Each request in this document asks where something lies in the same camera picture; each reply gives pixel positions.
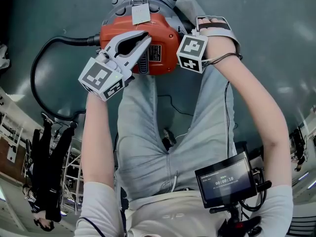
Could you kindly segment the person's right hand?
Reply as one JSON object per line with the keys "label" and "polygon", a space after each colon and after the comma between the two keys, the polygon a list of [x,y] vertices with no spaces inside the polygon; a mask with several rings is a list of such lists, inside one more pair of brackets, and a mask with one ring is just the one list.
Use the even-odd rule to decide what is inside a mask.
{"label": "person's right hand", "polygon": [[223,20],[217,18],[207,19],[202,18],[198,20],[199,30],[213,29],[213,28],[222,28],[227,29],[227,23]]}

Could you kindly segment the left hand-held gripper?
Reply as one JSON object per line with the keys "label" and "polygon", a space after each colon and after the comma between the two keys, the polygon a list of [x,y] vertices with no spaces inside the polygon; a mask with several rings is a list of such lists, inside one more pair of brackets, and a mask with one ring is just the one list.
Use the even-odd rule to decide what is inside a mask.
{"label": "left hand-held gripper", "polygon": [[114,36],[95,58],[88,60],[78,81],[87,91],[108,101],[134,80],[132,69],[151,41],[146,31]]}

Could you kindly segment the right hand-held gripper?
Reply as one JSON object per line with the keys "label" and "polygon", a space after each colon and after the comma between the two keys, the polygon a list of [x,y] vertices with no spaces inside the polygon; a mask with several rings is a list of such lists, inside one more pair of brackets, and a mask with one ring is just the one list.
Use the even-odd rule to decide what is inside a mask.
{"label": "right hand-held gripper", "polygon": [[184,35],[176,53],[180,67],[202,74],[202,58],[207,42],[207,36]]}

